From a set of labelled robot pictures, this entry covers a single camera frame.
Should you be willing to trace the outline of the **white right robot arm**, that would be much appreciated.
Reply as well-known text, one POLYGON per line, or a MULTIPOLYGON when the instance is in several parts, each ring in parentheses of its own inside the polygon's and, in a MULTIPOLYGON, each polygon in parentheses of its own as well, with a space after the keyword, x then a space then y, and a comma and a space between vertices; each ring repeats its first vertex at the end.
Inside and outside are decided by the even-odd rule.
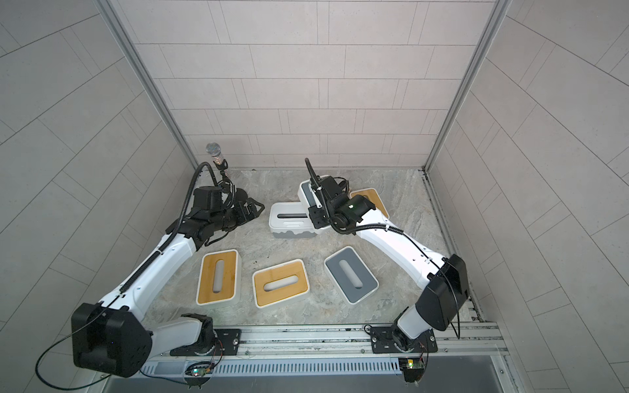
POLYGON ((375 204, 362 195, 349 197, 339 186, 314 186, 305 181, 298 192, 316 229, 330 227, 338 234, 360 237, 397 263, 421 293, 414 305, 394 320, 391 332, 370 336, 391 342, 399 352, 435 352, 434 332, 444 332, 460 321, 460 310, 469 298, 468 272, 458 255, 445 257, 414 240, 396 227, 375 204))

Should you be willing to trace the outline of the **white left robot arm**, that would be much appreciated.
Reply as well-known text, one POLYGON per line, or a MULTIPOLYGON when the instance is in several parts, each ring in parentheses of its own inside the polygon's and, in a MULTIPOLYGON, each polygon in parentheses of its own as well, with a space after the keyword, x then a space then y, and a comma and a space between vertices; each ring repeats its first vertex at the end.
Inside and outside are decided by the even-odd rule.
POLYGON ((190 193, 180 217, 158 247, 121 285, 95 304, 83 303, 71 316, 76 367, 128 378, 150 358, 166 352, 206 355, 216 347, 211 317, 184 314, 158 327, 143 326, 153 300, 179 267, 217 231, 228 234, 260 216, 264 205, 241 188, 222 197, 216 186, 190 193))

